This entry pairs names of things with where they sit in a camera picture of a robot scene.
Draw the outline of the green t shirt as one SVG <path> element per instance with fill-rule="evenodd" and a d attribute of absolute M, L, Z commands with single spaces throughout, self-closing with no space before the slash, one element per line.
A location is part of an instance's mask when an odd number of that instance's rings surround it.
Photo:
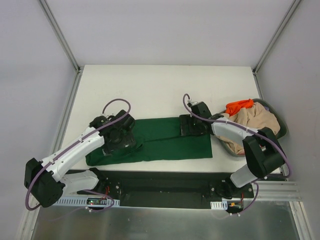
<path fill-rule="evenodd" d="M 137 143 L 143 143 L 141 148 L 125 156 L 104 156 L 102 147 L 99 147 L 85 157 L 86 164 L 96 167 L 213 157 L 210 135 L 181 136 L 178 117 L 138 119 L 132 133 Z"/>

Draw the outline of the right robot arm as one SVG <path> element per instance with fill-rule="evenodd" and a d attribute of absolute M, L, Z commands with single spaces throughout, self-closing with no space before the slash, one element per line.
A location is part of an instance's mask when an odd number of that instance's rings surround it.
<path fill-rule="evenodd" d="M 192 112 L 192 107 L 197 107 L 198 103 L 186 102 L 184 98 L 182 103 L 191 116 L 210 126 L 213 135 L 232 140 L 244 149 L 246 165 L 230 175 L 229 182 L 225 184 L 228 196 L 237 197 L 245 185 L 265 178 L 288 163 L 287 156 L 270 128 L 250 128 L 231 121 L 221 114 L 204 118 Z"/>

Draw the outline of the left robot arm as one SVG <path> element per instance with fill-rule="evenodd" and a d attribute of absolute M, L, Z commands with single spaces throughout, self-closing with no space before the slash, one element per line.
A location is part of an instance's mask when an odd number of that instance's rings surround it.
<path fill-rule="evenodd" d="M 100 115 L 66 147 L 42 160 L 29 160 L 24 174 L 27 209 L 32 209 L 30 196 L 38 201 L 40 207 L 47 208 L 63 195 L 79 191 L 92 191 L 96 195 L 106 193 L 107 179 L 97 168 L 71 174 L 68 171 L 95 150 L 101 150 L 107 157 L 121 157 L 139 148 L 140 143 L 133 135 L 135 123 L 125 110 L 108 117 Z"/>

